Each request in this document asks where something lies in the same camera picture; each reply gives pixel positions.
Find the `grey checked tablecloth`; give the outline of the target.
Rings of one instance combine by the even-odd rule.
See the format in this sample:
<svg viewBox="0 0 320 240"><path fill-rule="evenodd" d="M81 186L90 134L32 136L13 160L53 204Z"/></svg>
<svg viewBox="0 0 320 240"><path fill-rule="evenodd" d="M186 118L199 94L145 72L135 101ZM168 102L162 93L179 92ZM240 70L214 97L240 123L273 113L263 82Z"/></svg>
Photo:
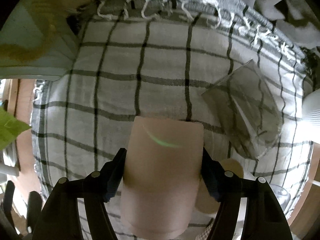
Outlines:
<svg viewBox="0 0 320 240"><path fill-rule="evenodd" d="M301 132L312 92L308 53L242 0L96 0L76 13L80 46L71 70L38 81L33 150L44 198L61 177L85 178L126 147L134 118L201 123L212 158L234 158L284 187L290 218L308 179L313 144ZM202 98L253 60L283 128L259 160L241 157Z"/></svg>

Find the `grey curtain fabric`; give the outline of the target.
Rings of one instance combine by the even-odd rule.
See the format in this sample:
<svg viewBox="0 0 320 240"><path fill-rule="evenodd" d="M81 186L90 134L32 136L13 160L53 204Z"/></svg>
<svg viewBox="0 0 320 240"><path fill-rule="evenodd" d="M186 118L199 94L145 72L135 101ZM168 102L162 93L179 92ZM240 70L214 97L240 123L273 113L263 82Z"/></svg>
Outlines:
<svg viewBox="0 0 320 240"><path fill-rule="evenodd" d="M319 5L307 0L242 0L301 47L319 52Z"/></svg>

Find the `clear glass tumbler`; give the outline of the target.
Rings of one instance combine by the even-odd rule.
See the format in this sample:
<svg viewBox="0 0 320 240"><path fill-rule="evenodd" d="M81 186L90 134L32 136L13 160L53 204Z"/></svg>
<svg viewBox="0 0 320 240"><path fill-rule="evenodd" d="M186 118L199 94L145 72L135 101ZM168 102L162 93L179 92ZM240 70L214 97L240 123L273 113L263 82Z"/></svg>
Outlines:
<svg viewBox="0 0 320 240"><path fill-rule="evenodd" d="M253 60L217 81L202 97L243 158L258 160L275 145L283 125L281 113Z"/></svg>

